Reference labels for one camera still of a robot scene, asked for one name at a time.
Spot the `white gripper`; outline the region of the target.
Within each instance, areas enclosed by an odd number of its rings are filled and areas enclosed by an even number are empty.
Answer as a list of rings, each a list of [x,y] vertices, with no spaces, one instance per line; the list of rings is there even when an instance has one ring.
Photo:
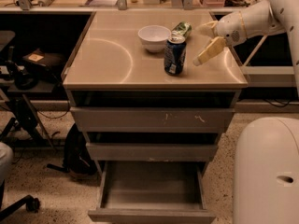
[[[254,36],[277,35],[284,33],[285,29],[275,19],[270,3],[265,0],[230,13],[218,22],[201,24],[196,31],[209,37],[217,35],[193,58],[192,63],[199,66],[222,53],[226,44],[234,47]]]

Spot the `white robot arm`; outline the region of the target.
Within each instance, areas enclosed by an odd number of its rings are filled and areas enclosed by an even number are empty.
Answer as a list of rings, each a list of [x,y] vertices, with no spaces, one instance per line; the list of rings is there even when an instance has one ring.
[[[299,88],[298,0],[263,0],[202,25],[210,43],[193,58],[206,63],[226,46],[257,35],[285,33]],[[299,120],[256,119],[235,148],[233,224],[299,224]]]

